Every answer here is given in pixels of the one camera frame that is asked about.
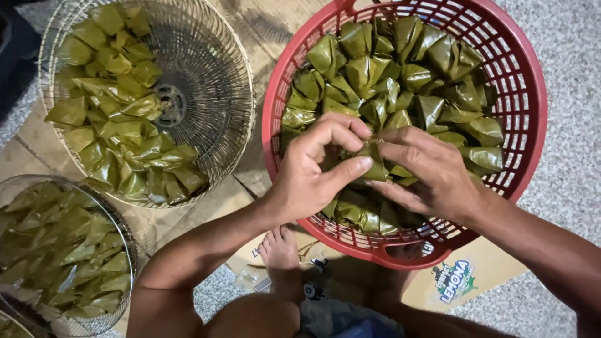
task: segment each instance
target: forearm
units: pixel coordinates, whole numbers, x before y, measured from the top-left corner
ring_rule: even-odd
[[[202,224],[161,248],[136,281],[149,289],[193,289],[243,245],[285,223],[264,198]]]
[[[601,316],[601,248],[486,192],[488,208],[463,225],[526,265],[562,302]]]

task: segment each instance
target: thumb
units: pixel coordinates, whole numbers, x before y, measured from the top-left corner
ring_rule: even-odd
[[[322,174],[323,184],[328,189],[340,191],[344,186],[365,174],[373,164],[369,156],[357,156],[340,162],[336,167]]]

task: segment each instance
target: leg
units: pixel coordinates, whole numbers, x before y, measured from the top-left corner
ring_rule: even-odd
[[[271,278],[272,293],[299,306],[305,293],[294,233],[286,226],[269,231],[258,249]]]
[[[394,255],[407,258],[421,254],[420,245],[397,247]],[[365,305],[403,324],[408,337],[476,338],[512,337],[492,328],[443,313],[418,310],[401,303],[401,296],[409,287],[418,271],[395,271],[380,268],[376,284],[366,295]]]

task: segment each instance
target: left hand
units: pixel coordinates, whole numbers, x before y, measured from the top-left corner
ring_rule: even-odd
[[[304,134],[288,145],[278,177],[263,200],[271,204],[282,223],[309,217],[322,210],[338,191],[366,173],[371,157],[346,159],[327,172],[319,163],[324,160],[328,144],[336,144],[349,152],[363,147],[362,139],[371,131],[359,118],[329,112],[317,120]]]

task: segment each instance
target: lemona logo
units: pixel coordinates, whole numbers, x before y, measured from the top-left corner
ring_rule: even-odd
[[[455,265],[442,262],[442,269],[438,266],[432,268],[432,274],[436,275],[436,288],[441,295],[440,300],[445,304],[451,304],[453,299],[478,289],[474,286],[473,273],[474,267],[467,260],[458,260]]]

